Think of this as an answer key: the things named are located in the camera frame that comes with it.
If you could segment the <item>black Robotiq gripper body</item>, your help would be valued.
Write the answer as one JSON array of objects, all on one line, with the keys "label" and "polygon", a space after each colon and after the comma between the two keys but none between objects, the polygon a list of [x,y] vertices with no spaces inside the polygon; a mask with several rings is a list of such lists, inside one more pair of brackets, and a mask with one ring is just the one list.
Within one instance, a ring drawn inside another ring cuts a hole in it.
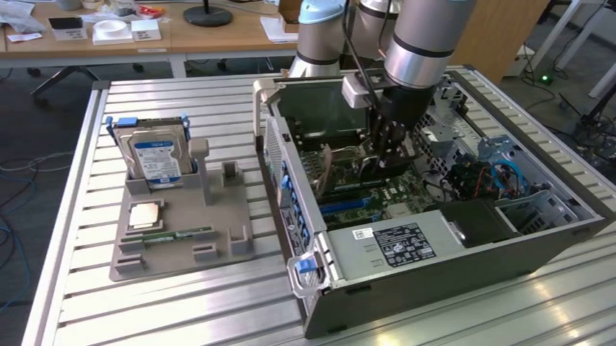
[{"label": "black Robotiq gripper body", "polygon": [[403,126],[415,126],[431,104],[432,87],[415,89],[387,81],[372,84],[371,90],[380,95],[376,109],[368,111],[368,126],[376,123],[377,116]]}]

